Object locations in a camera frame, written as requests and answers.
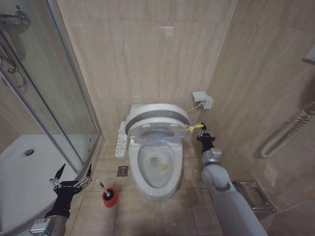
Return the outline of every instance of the toilet brush holder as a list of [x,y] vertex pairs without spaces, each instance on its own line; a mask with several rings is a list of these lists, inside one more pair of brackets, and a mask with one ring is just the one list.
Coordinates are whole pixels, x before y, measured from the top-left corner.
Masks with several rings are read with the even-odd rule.
[[106,207],[113,207],[118,201],[118,194],[114,188],[106,188],[106,191],[103,192],[102,199]]

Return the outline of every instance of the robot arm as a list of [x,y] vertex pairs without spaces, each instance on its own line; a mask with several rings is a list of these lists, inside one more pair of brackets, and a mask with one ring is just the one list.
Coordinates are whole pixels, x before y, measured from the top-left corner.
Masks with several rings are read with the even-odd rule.
[[63,236],[65,234],[65,224],[70,216],[69,210],[73,196],[92,182],[92,165],[90,165],[83,180],[59,183],[64,167],[65,164],[57,171],[55,177],[49,180],[53,185],[54,192],[57,194],[57,199],[53,208],[45,215],[45,218],[35,220],[33,223],[30,233],[34,236]]
[[205,125],[197,136],[203,146],[202,180],[209,189],[224,235],[267,236],[245,198],[235,189],[228,172],[220,165],[222,152],[214,147],[215,139]]

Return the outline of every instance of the bathroom floor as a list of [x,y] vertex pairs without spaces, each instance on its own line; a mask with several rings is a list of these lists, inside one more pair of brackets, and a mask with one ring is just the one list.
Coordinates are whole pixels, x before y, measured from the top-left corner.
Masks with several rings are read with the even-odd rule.
[[[94,180],[71,208],[67,236],[219,236],[221,228],[210,194],[201,180],[200,157],[190,140],[183,143],[183,176],[175,194],[163,203],[145,199],[137,190],[129,167],[127,177],[116,177],[129,159],[116,159],[116,142],[105,142]],[[119,201],[106,208],[99,178],[118,191]]]

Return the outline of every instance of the electrical outlet box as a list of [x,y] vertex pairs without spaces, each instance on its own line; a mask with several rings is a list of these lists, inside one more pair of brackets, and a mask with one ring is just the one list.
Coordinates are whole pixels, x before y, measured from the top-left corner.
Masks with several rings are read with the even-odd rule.
[[192,95],[195,102],[208,100],[208,94],[206,94],[204,91],[193,92]]
[[303,57],[302,61],[315,64],[315,44],[306,53],[306,55]]
[[212,99],[212,97],[208,96],[207,101],[202,103],[202,106],[206,110],[206,109],[210,109],[212,107],[212,104],[213,104],[213,99]]
[[213,103],[212,97],[210,97],[206,92],[204,91],[197,91],[193,92],[193,99],[195,102],[201,102],[201,105],[204,109],[210,109]]

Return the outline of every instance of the beige marble wall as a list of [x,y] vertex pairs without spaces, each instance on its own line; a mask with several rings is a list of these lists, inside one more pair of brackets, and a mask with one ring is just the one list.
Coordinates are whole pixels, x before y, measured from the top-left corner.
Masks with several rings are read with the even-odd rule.
[[116,140],[132,103],[195,105],[237,0],[57,2],[103,135]]
[[0,80],[0,114],[19,135],[42,134],[43,131],[17,96]]
[[[315,43],[314,10],[311,0],[239,0],[208,88],[213,107],[198,117],[217,136],[231,178],[256,179],[281,212],[269,221],[270,235],[298,235],[303,223],[294,224],[292,213],[311,214],[300,204],[314,198],[315,121],[274,157],[256,157],[277,128],[315,101],[315,66],[301,62]],[[290,234],[277,234],[286,216]],[[306,230],[315,234],[313,225]]]
[[0,153],[2,153],[20,136],[20,134],[6,121],[2,115],[0,115],[0,130]]
[[[1,30],[11,43],[32,83],[45,100],[50,111],[66,134],[95,134],[92,118],[86,106],[79,84],[51,15],[48,3],[37,0],[0,0],[2,12],[13,13],[16,5],[26,12],[31,24],[2,25]],[[34,112],[45,126],[53,119],[47,109],[43,109],[41,98],[32,90],[31,82],[20,91],[31,103]],[[49,128],[52,133],[59,130]]]

